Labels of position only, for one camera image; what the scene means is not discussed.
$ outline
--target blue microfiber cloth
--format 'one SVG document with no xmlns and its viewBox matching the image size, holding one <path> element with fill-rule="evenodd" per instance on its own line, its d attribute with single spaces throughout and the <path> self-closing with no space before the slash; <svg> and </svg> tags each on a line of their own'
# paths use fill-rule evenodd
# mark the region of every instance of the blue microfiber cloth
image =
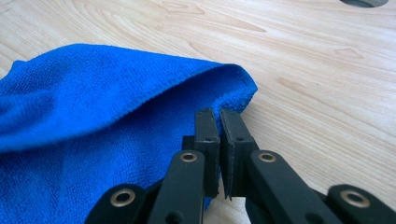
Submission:
<svg viewBox="0 0 396 224">
<path fill-rule="evenodd" d="M 77 44 L 0 80 L 0 222 L 81 223 L 110 188 L 164 177 L 194 113 L 241 112 L 238 65 Z"/>
</svg>

